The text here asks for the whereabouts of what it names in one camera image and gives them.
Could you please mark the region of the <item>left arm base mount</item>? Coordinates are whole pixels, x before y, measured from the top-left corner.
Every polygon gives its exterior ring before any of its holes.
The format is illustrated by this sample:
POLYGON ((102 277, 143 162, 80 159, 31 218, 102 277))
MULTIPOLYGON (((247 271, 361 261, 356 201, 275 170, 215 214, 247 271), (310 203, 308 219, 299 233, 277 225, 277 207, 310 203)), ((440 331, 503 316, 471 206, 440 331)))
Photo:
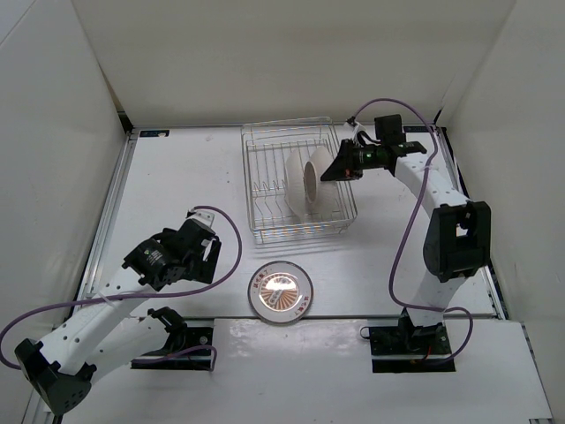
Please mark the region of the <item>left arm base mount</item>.
POLYGON ((204 345, 212 345, 214 327, 211 321, 186 322, 179 335, 168 337, 163 348, 144 353, 132 361, 131 369, 209 371, 214 354, 204 345))

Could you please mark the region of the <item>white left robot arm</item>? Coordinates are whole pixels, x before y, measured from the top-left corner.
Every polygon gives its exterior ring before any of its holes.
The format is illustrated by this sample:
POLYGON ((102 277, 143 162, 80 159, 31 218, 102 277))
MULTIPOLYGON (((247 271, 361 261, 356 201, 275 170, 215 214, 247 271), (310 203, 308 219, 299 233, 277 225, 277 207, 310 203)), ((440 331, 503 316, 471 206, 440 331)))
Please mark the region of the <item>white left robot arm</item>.
POLYGON ((192 212, 178 230, 165 229, 128 253, 121 269, 60 327, 15 349, 23 374, 56 416, 82 402, 110 371, 148 352, 175 353, 187 325, 170 307, 132 317, 149 295, 179 280, 211 284, 221 241, 211 213, 192 212))

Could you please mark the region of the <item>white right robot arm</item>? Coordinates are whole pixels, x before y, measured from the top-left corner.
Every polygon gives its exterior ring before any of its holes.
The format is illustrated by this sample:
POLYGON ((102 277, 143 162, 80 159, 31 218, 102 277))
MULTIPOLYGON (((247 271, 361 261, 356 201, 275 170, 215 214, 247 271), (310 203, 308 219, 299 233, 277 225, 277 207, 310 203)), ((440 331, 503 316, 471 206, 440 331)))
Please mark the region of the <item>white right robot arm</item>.
POLYGON ((349 181, 364 170, 384 169, 416 197, 416 210, 429 218, 422 252, 426 272, 414 298, 402 304, 396 342, 415 353, 442 325, 459 287, 490 260, 491 209, 457 191, 432 165, 432 156, 417 141, 408 141, 400 115, 379 117, 371 138, 354 117, 347 120, 350 138, 342 140, 335 160, 321 180, 349 181))

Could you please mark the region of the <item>plate with orange sunburst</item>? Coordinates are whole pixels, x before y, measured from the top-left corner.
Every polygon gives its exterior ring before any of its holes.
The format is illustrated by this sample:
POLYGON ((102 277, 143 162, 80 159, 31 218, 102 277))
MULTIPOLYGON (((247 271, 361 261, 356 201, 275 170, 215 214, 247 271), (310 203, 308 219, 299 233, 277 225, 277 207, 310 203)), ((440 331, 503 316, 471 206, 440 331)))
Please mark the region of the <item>plate with orange sunburst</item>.
POLYGON ((259 267, 247 288, 254 314, 269 325, 286 326, 303 319, 313 300, 313 282, 291 261, 271 261, 259 267))

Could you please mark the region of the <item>white plate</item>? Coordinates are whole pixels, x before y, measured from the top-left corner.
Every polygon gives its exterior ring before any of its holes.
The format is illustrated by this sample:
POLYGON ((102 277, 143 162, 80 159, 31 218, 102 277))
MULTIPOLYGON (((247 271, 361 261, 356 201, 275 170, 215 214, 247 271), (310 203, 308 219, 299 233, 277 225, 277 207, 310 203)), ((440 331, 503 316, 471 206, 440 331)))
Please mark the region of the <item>white plate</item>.
POLYGON ((291 212, 303 223, 308 214, 305 198, 304 166, 300 151, 295 149, 285 162, 285 200, 291 212))
POLYGON ((305 164, 304 185, 308 208, 312 213, 331 215, 337 211, 337 185, 322 181, 321 176, 332 164, 333 158, 325 147, 317 148, 305 164))

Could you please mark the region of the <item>metal wire dish rack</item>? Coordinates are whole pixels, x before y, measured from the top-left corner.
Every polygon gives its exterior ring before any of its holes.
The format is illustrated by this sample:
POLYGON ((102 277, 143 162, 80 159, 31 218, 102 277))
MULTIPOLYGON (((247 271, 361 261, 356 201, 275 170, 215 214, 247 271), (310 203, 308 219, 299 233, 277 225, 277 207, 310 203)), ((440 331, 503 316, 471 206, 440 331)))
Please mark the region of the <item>metal wire dish rack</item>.
POLYGON ((256 241, 262 244, 313 239, 345 231, 358 216, 350 184, 338 182, 337 211, 312 213, 300 223, 285 200, 285 162, 300 151, 305 167, 310 155, 325 147, 332 156, 339 148, 329 117, 303 117, 250 123, 241 129, 247 218, 256 241))

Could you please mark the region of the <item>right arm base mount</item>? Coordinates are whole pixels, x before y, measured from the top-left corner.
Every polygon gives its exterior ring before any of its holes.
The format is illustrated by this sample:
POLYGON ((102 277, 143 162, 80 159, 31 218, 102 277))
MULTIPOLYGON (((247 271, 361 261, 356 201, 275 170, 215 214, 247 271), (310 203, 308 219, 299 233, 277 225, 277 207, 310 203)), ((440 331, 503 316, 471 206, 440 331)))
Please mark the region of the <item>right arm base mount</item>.
POLYGON ((454 373, 455 361, 448 333, 441 326, 435 333, 407 346, 396 326, 364 326, 359 335, 370 344, 374 374, 454 373))

